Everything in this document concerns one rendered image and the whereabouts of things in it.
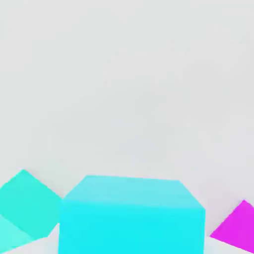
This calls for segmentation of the small teal cube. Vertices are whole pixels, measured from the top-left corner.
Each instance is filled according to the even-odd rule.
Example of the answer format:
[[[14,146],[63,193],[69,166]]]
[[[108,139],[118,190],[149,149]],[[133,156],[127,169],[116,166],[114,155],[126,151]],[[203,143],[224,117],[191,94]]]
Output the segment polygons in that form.
[[[0,254],[46,238],[59,223],[62,199],[26,170],[0,187]]]

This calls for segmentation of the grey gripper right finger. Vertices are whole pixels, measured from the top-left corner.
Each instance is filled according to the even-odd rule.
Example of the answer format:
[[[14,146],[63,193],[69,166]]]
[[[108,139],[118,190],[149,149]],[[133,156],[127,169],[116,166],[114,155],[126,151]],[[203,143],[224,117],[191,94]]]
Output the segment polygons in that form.
[[[211,237],[205,237],[204,254],[253,254]]]

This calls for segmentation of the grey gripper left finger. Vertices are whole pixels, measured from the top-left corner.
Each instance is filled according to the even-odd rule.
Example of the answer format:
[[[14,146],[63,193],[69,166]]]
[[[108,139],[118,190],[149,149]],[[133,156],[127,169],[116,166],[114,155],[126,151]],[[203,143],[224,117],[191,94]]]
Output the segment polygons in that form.
[[[12,223],[0,224],[0,254],[58,254],[59,224],[35,238]]]

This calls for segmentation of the small magenta cube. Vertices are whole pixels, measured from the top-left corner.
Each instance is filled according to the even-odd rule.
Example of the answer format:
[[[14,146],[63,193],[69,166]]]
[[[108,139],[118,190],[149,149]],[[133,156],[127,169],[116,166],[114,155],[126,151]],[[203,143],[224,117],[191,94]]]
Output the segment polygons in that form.
[[[210,237],[254,254],[254,206],[241,201]]]

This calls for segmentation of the small cyan cube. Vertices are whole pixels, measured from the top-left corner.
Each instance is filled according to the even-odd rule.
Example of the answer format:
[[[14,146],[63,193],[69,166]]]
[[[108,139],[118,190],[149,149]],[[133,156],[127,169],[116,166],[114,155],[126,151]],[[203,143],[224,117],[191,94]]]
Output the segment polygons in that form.
[[[177,180],[86,176],[62,200],[58,254],[203,254],[205,209]]]

